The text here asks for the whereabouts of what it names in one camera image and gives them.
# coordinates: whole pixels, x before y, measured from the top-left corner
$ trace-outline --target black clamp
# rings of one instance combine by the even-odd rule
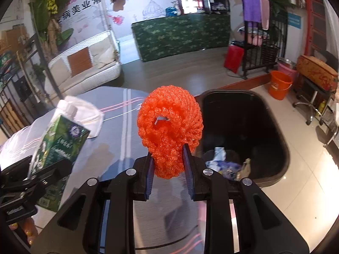
[[[192,200],[207,202],[204,253],[233,253],[230,199],[236,212],[240,253],[309,253],[298,231],[251,179],[229,181],[206,169],[202,159],[191,155],[187,144],[183,146],[183,162]],[[148,199],[153,175],[154,163],[148,154],[114,179],[88,179],[43,229],[31,253],[99,252],[106,200],[110,204],[105,253],[135,253],[133,200]]]
[[[35,204],[46,193],[45,188],[72,172],[72,163],[63,159],[25,179],[31,158],[26,157],[1,172],[0,212],[8,225],[35,215],[38,212]]]

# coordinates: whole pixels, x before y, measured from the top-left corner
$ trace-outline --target orange bucket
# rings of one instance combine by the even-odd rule
[[[292,79],[280,71],[271,71],[271,85],[268,92],[277,100],[283,100],[292,86]]]

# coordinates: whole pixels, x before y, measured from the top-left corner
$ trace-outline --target orange cushion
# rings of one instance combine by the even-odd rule
[[[338,73],[329,65],[313,56],[299,56],[297,71],[325,91],[335,92],[337,90]]]
[[[71,66],[72,77],[92,67],[88,48],[84,48],[76,53],[69,55],[67,59],[69,65]]]

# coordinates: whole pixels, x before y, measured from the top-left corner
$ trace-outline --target orange mesh sponge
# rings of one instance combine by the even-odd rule
[[[188,143],[193,152],[203,128],[194,97],[175,86],[162,86],[151,92],[141,105],[137,125],[143,146],[154,158],[155,174],[166,179],[184,171],[182,146]]]

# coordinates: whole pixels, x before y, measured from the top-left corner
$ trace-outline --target reception desk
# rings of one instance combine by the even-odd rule
[[[190,51],[227,47],[231,30],[226,14],[184,14],[132,24],[143,62]]]

